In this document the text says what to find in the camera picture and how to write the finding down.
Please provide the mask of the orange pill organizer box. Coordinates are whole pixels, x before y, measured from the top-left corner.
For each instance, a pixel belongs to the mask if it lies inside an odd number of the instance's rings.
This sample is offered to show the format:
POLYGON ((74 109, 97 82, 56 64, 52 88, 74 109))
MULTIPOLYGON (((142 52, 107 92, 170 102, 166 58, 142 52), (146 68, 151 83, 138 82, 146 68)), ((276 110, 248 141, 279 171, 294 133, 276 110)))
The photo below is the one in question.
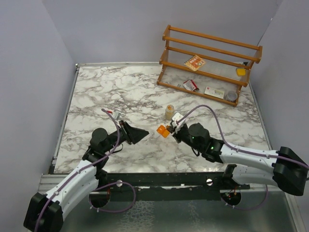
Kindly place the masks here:
POLYGON ((164 125, 160 125, 156 131, 164 138, 167 138, 170 135, 170 132, 164 125))

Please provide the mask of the clear pill bottle gold lid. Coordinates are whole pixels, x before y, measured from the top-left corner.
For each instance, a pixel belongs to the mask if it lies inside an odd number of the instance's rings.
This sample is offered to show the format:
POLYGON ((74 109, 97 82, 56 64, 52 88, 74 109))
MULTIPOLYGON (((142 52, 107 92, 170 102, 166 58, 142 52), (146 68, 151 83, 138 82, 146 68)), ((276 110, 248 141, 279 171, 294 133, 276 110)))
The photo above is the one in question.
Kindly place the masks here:
POLYGON ((174 116, 175 114, 175 108, 173 105, 168 105, 165 109, 165 119, 166 120, 171 120, 172 117, 174 116))

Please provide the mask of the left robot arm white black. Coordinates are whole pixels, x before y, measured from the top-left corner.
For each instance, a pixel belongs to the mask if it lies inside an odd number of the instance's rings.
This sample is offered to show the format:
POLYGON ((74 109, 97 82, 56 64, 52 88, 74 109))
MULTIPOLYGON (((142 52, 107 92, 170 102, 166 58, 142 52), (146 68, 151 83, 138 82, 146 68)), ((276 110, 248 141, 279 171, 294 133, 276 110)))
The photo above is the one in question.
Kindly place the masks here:
POLYGON ((95 129, 77 167, 45 194, 37 192, 31 198, 24 227, 32 232, 60 231, 68 214, 86 195, 106 187, 106 172, 102 168, 108 156, 123 142, 136 144, 148 134, 124 121, 116 124, 116 131, 111 134, 103 128, 95 129))

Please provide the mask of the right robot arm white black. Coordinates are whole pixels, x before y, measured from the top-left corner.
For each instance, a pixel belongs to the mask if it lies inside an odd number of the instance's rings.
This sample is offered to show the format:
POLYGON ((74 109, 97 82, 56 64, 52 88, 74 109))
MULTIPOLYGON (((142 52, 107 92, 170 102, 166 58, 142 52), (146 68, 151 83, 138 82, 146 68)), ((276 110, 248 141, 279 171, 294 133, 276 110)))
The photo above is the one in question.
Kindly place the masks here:
POLYGON ((290 148, 255 150, 212 138, 200 123, 171 123, 167 131, 178 143, 191 147, 196 156, 209 162, 227 164, 222 184, 227 189, 237 185, 264 184, 294 195, 304 194, 308 165, 290 148))

